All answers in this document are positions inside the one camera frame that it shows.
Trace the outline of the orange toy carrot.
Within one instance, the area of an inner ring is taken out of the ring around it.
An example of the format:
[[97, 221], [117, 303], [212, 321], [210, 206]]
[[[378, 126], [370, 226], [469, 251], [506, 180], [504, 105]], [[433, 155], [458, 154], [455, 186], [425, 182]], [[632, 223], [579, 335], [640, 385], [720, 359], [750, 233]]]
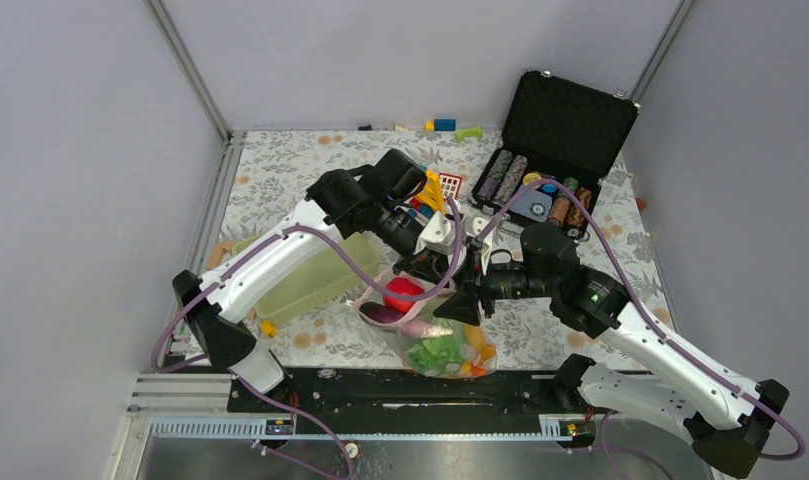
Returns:
[[458, 370], [458, 375], [462, 378], [484, 377], [495, 369], [497, 352], [492, 344], [484, 344], [480, 348], [462, 345], [461, 354], [464, 361]]

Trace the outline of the green toy leaf vegetable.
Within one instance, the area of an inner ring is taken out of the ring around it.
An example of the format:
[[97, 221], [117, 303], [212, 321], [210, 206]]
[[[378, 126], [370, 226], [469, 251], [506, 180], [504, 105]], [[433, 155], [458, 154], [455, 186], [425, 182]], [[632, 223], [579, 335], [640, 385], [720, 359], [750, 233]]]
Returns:
[[464, 362], [460, 347], [451, 335], [419, 339], [407, 351], [409, 364], [417, 370], [456, 372]]

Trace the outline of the clear pink dotted zip bag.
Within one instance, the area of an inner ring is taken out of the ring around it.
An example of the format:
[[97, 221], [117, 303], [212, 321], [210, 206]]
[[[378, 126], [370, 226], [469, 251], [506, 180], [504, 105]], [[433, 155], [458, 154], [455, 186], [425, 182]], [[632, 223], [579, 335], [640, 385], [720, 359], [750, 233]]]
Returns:
[[498, 354], [483, 328], [436, 314], [450, 294], [446, 289], [430, 299], [413, 302], [368, 288], [349, 305], [416, 373], [444, 379], [487, 376], [496, 370]]

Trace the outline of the purple toy eggplant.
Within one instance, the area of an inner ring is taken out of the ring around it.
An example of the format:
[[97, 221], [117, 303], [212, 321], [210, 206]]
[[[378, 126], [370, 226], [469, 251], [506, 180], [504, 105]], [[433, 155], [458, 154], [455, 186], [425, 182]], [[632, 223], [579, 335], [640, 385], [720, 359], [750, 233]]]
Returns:
[[431, 325], [417, 318], [405, 319], [406, 314], [376, 302], [366, 302], [358, 307], [361, 319], [382, 331], [401, 334], [410, 338], [430, 338], [443, 334]]

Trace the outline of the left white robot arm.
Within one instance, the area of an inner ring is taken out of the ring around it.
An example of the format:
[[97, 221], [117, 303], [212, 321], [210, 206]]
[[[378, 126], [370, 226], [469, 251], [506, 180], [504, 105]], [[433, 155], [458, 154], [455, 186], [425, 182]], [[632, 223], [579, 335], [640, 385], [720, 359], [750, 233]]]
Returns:
[[454, 198], [441, 199], [426, 224], [405, 212], [405, 202], [427, 185], [427, 172], [397, 149], [373, 165], [322, 174], [291, 212], [238, 255], [202, 274], [178, 273], [175, 320], [191, 329], [212, 367], [236, 376], [265, 410], [281, 409], [290, 397], [286, 373], [242, 320], [295, 270], [333, 251], [371, 289], [387, 294], [340, 246], [356, 233], [370, 233], [399, 255], [397, 270], [428, 282], [429, 290], [411, 296], [418, 302], [445, 290], [461, 292], [465, 268], [487, 260], [488, 222], [464, 217]]

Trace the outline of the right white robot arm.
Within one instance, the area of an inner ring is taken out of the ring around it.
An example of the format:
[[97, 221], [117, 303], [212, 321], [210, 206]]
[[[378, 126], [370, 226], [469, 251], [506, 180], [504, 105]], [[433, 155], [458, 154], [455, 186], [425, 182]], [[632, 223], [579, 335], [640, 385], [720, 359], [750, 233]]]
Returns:
[[632, 356], [654, 375], [629, 378], [573, 354], [554, 375], [553, 396], [563, 410], [585, 405], [625, 413], [681, 438], [715, 470], [749, 476], [789, 392], [775, 380], [756, 382], [710, 359], [630, 297], [608, 274], [583, 265], [574, 242], [557, 227], [537, 223], [521, 235], [520, 261], [492, 263], [484, 227], [449, 220], [427, 228], [419, 241], [448, 258], [454, 295], [444, 317], [476, 323], [499, 300], [546, 298], [572, 330]]

